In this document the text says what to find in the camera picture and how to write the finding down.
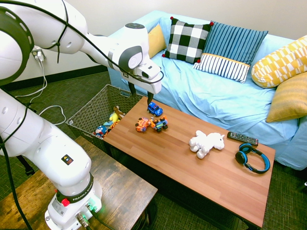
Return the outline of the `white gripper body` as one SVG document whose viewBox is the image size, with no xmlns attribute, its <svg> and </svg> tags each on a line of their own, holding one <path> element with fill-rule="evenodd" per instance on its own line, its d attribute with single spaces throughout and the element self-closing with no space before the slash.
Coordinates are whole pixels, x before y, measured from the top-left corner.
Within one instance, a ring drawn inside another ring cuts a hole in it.
<svg viewBox="0 0 307 230">
<path fill-rule="evenodd" d="M 123 79 L 153 94 L 161 91 L 162 78 L 161 68 L 152 60 L 139 65 L 131 73 L 123 73 Z"/>
</svg>

